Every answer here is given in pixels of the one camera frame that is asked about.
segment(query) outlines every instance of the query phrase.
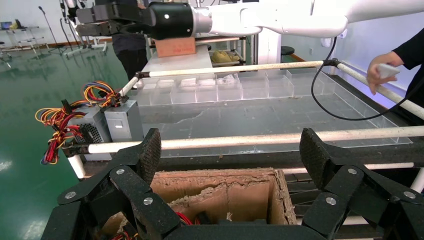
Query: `metal screw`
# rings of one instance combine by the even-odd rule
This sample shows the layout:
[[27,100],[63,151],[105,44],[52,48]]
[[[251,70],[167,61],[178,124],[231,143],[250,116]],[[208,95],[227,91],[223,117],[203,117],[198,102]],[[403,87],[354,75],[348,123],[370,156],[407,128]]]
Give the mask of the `metal screw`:
[[71,198],[75,197],[75,195],[77,195],[77,193],[76,193],[76,192],[74,192],[74,191],[70,191],[70,192],[68,192],[68,193],[65,195],[65,198],[66,198],[66,199],[71,199]]
[[327,197],[325,201],[330,205],[336,205],[336,200],[332,197]]
[[408,198],[410,198],[410,199],[415,199],[416,197],[415,197],[415,194],[413,194],[412,192],[410,192],[410,191],[404,191],[403,192],[403,194],[405,194],[405,196],[407,196]]
[[357,174],[357,173],[358,173],[358,172],[357,172],[355,169],[353,169],[353,168],[349,168],[347,171],[348,171],[349,173],[353,174],[353,175],[355,175],[355,174]]
[[118,174],[118,175],[121,175],[121,174],[123,174],[125,172],[125,170],[124,169],[118,169],[117,171],[116,171],[116,174]]
[[144,205],[150,205],[153,203],[153,198],[151,197],[146,197],[143,201]]

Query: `black cylinder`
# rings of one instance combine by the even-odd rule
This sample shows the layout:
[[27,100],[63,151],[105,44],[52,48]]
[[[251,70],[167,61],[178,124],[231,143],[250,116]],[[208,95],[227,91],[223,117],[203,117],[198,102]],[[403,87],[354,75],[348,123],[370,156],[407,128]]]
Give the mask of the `black cylinder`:
[[157,39],[186,38],[193,34],[193,13],[188,3],[152,2],[144,19],[151,21],[149,36]]

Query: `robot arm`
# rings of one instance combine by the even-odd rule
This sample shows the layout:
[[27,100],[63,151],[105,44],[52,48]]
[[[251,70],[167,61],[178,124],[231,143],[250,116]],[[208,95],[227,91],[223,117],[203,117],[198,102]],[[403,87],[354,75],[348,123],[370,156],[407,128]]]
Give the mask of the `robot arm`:
[[152,2],[148,8],[96,5],[78,9],[81,36],[110,36],[142,31],[154,39],[195,33],[249,36],[263,28],[279,34],[330,38],[347,24],[424,11],[423,0],[281,0],[192,7],[188,3]]

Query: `cardboard box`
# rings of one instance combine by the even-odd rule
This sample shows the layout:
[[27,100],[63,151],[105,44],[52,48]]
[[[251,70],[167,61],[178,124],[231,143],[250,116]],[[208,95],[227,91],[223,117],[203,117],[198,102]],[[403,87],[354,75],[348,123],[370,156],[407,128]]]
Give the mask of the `cardboard box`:
[[212,223],[227,216],[234,222],[297,223],[283,171],[278,169],[157,172],[151,187],[191,221],[206,211]]
[[157,56],[159,58],[196,53],[194,37],[154,40],[154,43],[156,45]]

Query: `glossy floor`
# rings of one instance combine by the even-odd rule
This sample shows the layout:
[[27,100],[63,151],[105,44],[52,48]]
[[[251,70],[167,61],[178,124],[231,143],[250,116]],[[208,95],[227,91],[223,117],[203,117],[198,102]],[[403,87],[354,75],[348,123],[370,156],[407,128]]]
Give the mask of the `glossy floor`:
[[41,165],[52,130],[34,119],[62,99],[81,99],[84,83],[103,80],[114,88],[127,81],[112,46],[106,55],[88,50],[71,59],[57,54],[11,52],[9,68],[0,61],[0,239],[38,240],[56,197],[78,182],[65,156]]

